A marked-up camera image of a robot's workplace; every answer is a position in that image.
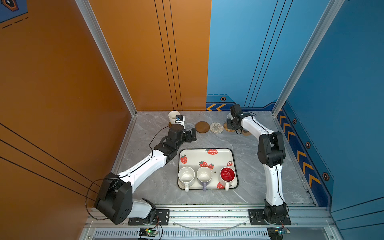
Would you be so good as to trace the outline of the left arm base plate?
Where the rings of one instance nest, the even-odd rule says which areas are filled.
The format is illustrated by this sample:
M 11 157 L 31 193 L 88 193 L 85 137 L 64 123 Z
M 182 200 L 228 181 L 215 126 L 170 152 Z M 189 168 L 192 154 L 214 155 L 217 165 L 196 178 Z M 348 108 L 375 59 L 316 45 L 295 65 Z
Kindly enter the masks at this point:
M 140 218 L 129 218 L 129 226 L 155 226 L 160 224 L 167 226 L 169 224 L 170 210 L 169 209 L 156 209 L 155 217 L 153 220 L 145 220 Z

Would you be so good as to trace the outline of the light wooden round coaster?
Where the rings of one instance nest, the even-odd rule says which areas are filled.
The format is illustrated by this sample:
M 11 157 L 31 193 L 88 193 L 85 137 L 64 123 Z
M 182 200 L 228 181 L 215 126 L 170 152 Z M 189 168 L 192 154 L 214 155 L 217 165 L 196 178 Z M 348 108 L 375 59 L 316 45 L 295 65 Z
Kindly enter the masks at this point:
M 210 130 L 210 124 L 205 121 L 200 121 L 196 123 L 195 128 L 198 133 L 204 134 Z

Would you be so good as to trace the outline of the white mug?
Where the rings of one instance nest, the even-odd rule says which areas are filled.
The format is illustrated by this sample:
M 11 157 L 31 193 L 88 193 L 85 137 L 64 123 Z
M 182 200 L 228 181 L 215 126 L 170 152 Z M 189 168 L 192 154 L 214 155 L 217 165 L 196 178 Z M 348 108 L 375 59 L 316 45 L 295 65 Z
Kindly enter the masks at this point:
M 177 115 L 180 115 L 180 113 L 178 111 L 169 112 L 168 118 L 169 118 L 169 122 L 171 123 L 171 125 L 175 124 Z
M 185 192 L 188 192 L 190 190 L 191 185 L 195 181 L 195 177 L 195 171 L 191 167 L 183 167 L 179 170 L 178 179 L 182 187 L 184 187 Z

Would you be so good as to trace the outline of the paw shaped brown coaster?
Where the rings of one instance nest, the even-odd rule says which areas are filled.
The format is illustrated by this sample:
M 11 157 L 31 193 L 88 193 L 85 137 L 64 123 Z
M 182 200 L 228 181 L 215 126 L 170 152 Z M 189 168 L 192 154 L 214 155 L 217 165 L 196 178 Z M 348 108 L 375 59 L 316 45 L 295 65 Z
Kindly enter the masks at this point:
M 250 132 L 247 131 L 247 130 L 242 130 L 242 134 L 243 134 L 244 136 L 251 136 L 251 135 L 252 135 L 252 133 L 250 133 Z

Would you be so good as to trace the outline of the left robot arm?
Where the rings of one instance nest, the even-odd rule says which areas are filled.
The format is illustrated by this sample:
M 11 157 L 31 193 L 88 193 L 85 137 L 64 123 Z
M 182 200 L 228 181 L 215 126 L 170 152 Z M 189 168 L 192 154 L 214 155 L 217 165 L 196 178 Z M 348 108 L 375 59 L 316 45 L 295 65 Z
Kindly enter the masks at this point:
M 119 173 L 109 173 L 103 179 L 94 207 L 114 224 L 125 219 L 141 219 L 151 224 L 156 218 L 156 205 L 147 199 L 136 200 L 135 190 L 155 171 L 168 164 L 184 143 L 197 140 L 197 130 L 185 130 L 181 124 L 169 127 L 168 135 L 150 147 L 151 153 L 133 167 Z

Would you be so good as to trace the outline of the colourful zigzag rope coaster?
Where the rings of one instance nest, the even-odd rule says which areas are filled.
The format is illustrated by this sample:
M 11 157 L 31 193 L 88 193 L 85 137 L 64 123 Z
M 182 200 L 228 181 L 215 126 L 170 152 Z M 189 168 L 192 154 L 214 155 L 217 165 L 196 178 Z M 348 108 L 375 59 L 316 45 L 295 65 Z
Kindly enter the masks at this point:
M 224 126 L 221 123 L 212 123 L 210 125 L 210 131 L 214 134 L 220 134 L 224 131 Z

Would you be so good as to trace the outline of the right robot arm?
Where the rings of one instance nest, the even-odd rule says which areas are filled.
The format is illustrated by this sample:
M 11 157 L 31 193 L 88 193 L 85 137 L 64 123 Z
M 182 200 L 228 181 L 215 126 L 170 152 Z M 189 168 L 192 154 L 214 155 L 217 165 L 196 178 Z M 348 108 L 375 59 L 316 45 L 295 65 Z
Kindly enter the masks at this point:
M 229 130 L 247 131 L 258 139 L 257 155 L 264 165 L 267 187 L 264 220 L 271 225 L 290 225 L 289 207 L 283 197 L 282 168 L 286 158 L 283 134 L 263 126 L 254 114 L 243 112 L 240 105 L 231 106 L 230 112 Z

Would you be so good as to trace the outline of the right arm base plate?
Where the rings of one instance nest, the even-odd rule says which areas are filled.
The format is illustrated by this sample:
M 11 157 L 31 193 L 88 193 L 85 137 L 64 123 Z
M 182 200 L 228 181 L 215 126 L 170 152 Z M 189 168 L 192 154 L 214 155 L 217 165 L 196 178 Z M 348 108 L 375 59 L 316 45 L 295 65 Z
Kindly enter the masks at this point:
M 262 209 L 249 209 L 249 220 L 252 226 L 256 225 L 284 225 L 289 226 L 292 224 L 289 215 L 281 215 L 277 217 L 268 217 L 265 210 Z

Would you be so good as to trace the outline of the woven rattan round coaster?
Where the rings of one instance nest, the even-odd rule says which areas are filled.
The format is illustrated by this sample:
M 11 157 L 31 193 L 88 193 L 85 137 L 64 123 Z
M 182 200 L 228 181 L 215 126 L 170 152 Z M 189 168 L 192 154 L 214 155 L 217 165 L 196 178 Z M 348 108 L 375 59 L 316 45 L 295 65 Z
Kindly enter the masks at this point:
M 223 126 L 224 126 L 224 130 L 225 130 L 225 131 L 227 131 L 227 132 L 229 132 L 229 133 L 234 133 L 234 132 L 235 132 L 235 130 L 232 130 L 232 129 L 229 129 L 229 128 L 228 128 L 228 124 L 227 124 L 227 122 L 225 122 Z

